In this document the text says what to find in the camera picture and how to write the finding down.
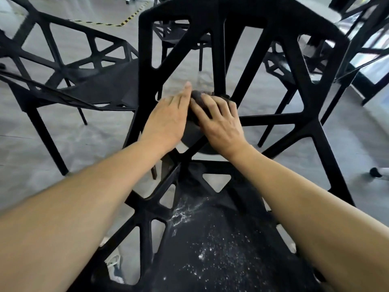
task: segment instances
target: right hand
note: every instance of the right hand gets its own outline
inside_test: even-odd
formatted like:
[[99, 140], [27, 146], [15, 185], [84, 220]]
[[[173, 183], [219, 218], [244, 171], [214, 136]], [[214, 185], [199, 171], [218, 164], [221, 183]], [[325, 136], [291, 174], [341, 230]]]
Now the right hand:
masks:
[[227, 103], [223, 98], [204, 93], [201, 94], [201, 97], [208, 107], [212, 119], [192, 98], [190, 106], [209, 143], [220, 155], [230, 161], [241, 149], [249, 146], [239, 121], [236, 103], [232, 101]]

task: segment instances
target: black rubber foot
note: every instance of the black rubber foot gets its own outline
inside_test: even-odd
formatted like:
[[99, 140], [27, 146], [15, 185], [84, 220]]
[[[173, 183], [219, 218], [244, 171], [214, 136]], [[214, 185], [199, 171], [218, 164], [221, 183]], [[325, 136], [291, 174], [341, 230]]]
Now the black rubber foot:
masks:
[[371, 177], [376, 177], [376, 178], [381, 178], [382, 177], [380, 172], [378, 172], [378, 169], [375, 168], [375, 167], [370, 169], [370, 176]]

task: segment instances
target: black chair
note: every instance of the black chair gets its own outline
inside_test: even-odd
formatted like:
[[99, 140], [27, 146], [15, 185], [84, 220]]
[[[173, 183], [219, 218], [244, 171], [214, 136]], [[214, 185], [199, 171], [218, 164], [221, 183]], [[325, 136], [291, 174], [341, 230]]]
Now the black chair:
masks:
[[[12, 1], [24, 7], [28, 11], [28, 15], [13, 39], [8, 38], [4, 32], [0, 31], [0, 58], [11, 58], [21, 76], [1, 71], [0, 74], [3, 76], [0, 77], [0, 80], [9, 84], [20, 108], [27, 113], [61, 174], [66, 175], [68, 169], [51, 139], [37, 108], [54, 103], [77, 107], [85, 125], [87, 122], [81, 108], [99, 111], [136, 112], [139, 102], [138, 52], [123, 39], [39, 12], [28, 0]], [[22, 49], [22, 45], [36, 24], [42, 29], [54, 61], [47, 60]], [[91, 55], [73, 63], [64, 64], [52, 36], [50, 24], [58, 24], [85, 33], [88, 38]], [[96, 46], [96, 38], [110, 41], [113, 45], [99, 51]], [[109, 56], [110, 52], [120, 47], [124, 49], [124, 59]], [[21, 58], [52, 68], [54, 73], [45, 84], [35, 82], [31, 79]], [[114, 64], [104, 67], [102, 66], [104, 61]], [[88, 63], [93, 63], [93, 68], [81, 68]], [[27, 83], [28, 89], [6, 77]], [[65, 80], [68, 87], [59, 90], [58, 86], [62, 80]], [[153, 177], [156, 178], [155, 168], [153, 169]]]
[[[313, 22], [306, 23], [306, 18]], [[190, 20], [190, 28], [161, 66], [153, 68], [154, 22], [180, 19]], [[226, 66], [245, 26], [264, 30], [232, 99], [241, 103], [271, 42], [277, 40], [284, 46], [305, 109], [294, 114], [241, 117], [243, 126], [295, 124], [292, 132], [264, 154], [274, 158], [299, 139], [312, 137], [330, 191], [353, 204], [318, 120], [349, 41], [335, 25], [295, 0], [170, 0], [144, 11], [139, 17], [139, 109], [128, 144], [142, 131], [157, 103], [155, 94], [206, 31], [212, 36], [214, 92], [225, 95]], [[317, 84], [311, 82], [299, 49], [297, 39], [302, 33], [335, 42]], [[69, 291], [321, 291], [312, 268], [282, 241], [276, 230], [278, 222], [266, 211], [260, 193], [228, 162], [192, 160], [207, 143], [204, 136], [197, 138], [186, 152], [174, 149], [163, 158], [162, 180], [151, 196], [143, 199], [130, 193], [126, 204], [135, 209], [134, 215], [96, 251]], [[229, 174], [231, 180], [216, 193], [204, 180], [204, 173]], [[171, 185], [176, 190], [173, 207], [168, 209], [159, 201]], [[153, 219], [166, 225], [155, 254]], [[136, 285], [115, 283], [109, 279], [104, 260], [135, 226], [140, 231], [140, 279]]]
[[[389, 0], [370, 0], [370, 2], [366, 4], [349, 10], [354, 5], [355, 1], [356, 0], [350, 0], [348, 2], [342, 11], [343, 18], [338, 23], [338, 26], [343, 30], [344, 25], [346, 24], [345, 36], [351, 40], [351, 44], [347, 55], [344, 58], [341, 69], [335, 78], [335, 80], [339, 82], [340, 88], [323, 114], [321, 119], [322, 125], [324, 125], [327, 121], [345, 90], [352, 84], [359, 70], [389, 54], [388, 49], [375, 48], [375, 45], [381, 38], [381, 35], [378, 35], [378, 37], [372, 41], [368, 47], [364, 47], [373, 34], [377, 33], [377, 31], [382, 28], [385, 29], [387, 25], [389, 25], [389, 19], [387, 19], [389, 14]], [[314, 83], [321, 80], [323, 75], [322, 71], [325, 68], [325, 63], [327, 62], [328, 57], [331, 55], [333, 50], [332, 47], [333, 45], [331, 41], [322, 40], [316, 49], [315, 54], [312, 57], [305, 57], [310, 71], [311, 80]], [[350, 61], [357, 53], [371, 53], [377, 54], [378, 56], [377, 58], [355, 68], [350, 65]], [[292, 100], [295, 92], [297, 91], [297, 86], [286, 61], [285, 54], [282, 51], [277, 50], [277, 44], [275, 42], [271, 45], [270, 50], [265, 55], [264, 64], [266, 71], [279, 78], [287, 89], [284, 98], [275, 112], [275, 114], [280, 114], [283, 112], [286, 105]], [[258, 142], [259, 147], [262, 147], [265, 143], [273, 127], [274, 125], [267, 126], [264, 134]]]
[[[168, 0], [154, 0], [154, 6], [160, 4], [161, 2], [166, 2]], [[189, 24], [182, 22], [169, 21], [168, 23], [164, 21], [156, 21], [154, 23], [154, 32], [162, 41], [162, 61], [167, 56], [168, 49], [173, 48], [179, 40], [185, 35], [186, 31], [189, 28]], [[198, 70], [201, 72], [203, 70], [203, 51], [204, 48], [211, 47], [211, 35], [209, 33], [204, 34], [197, 44], [193, 45], [192, 50], [199, 50], [199, 67]], [[162, 89], [158, 91], [158, 100], [162, 97]]]

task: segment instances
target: left hand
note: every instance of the left hand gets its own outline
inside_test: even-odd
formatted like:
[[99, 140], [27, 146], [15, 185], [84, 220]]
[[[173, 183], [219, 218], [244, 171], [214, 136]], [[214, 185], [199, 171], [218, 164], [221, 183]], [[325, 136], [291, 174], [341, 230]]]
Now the left hand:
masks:
[[163, 154], [174, 149], [184, 134], [191, 93], [192, 84], [187, 82], [177, 95], [160, 99], [146, 122], [140, 140], [155, 143]]

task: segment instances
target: concrete floor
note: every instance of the concrete floor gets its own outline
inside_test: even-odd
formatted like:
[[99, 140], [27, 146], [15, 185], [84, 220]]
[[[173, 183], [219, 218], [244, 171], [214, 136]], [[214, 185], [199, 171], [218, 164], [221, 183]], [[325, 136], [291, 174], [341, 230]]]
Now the concrete floor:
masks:
[[[31, 0], [31, 2], [37, 9], [62, 18], [114, 24], [126, 19], [143, 4], [137, 1], [126, 6], [124, 0]], [[2, 12], [22, 12], [16, 7], [11, 9], [4, 0], [0, 0], [0, 7]], [[9, 36], [15, 33], [21, 21], [20, 15], [0, 12], [0, 28]], [[124, 27], [88, 26], [126, 39], [138, 48], [137, 18]], [[49, 52], [41, 33], [39, 30], [34, 31], [28, 38], [25, 49], [47, 57]], [[245, 29], [227, 75], [228, 94], [232, 94], [260, 34], [261, 30]], [[90, 53], [85, 36], [62, 28], [55, 33], [55, 39], [65, 62], [86, 57]], [[158, 66], [160, 59], [161, 43], [155, 36], [153, 65]], [[0, 59], [0, 62], [5, 62], [10, 70], [15, 70], [9, 59]], [[33, 78], [38, 81], [43, 82], [50, 74], [31, 63], [27, 62], [26, 66], [32, 71]], [[164, 96], [180, 90], [187, 80], [191, 81], [196, 89], [212, 90], [210, 49], [204, 51], [201, 73], [198, 72], [198, 52], [192, 51], [187, 55], [164, 85]], [[338, 86], [333, 86], [327, 104], [337, 88]], [[285, 92], [279, 80], [265, 73], [262, 66], [239, 108], [239, 114], [246, 116], [274, 113]], [[0, 209], [6, 209], [63, 177], [27, 115], [21, 112], [12, 92], [4, 83], [0, 83], [0, 94]], [[371, 179], [367, 174], [374, 166], [389, 165], [389, 137], [369, 117], [360, 106], [360, 102], [361, 98], [349, 88], [324, 128], [357, 207], [389, 226], [389, 183]], [[301, 99], [296, 95], [285, 112], [298, 112], [302, 108]], [[76, 172], [118, 151], [133, 116], [131, 112], [85, 110], [85, 117], [89, 123], [85, 126], [75, 108], [52, 105], [40, 108], [39, 112], [71, 172]], [[292, 128], [291, 125], [276, 126], [263, 149]], [[256, 145], [264, 130], [265, 127], [245, 127], [247, 140]], [[310, 139], [299, 141], [279, 155], [276, 161], [319, 186], [329, 188], [327, 177]], [[147, 173], [136, 185], [135, 190], [144, 197], [149, 196], [158, 182], [153, 181], [151, 174]], [[170, 192], [167, 200], [171, 200], [172, 195], [173, 192]], [[132, 214], [133, 211], [123, 205], [108, 235], [112, 235]], [[157, 236], [162, 234], [161, 226], [155, 225], [153, 228]], [[137, 271], [139, 232], [136, 234], [135, 230], [121, 244], [121, 253], [125, 280], [127, 283], [136, 283], [139, 278]]]

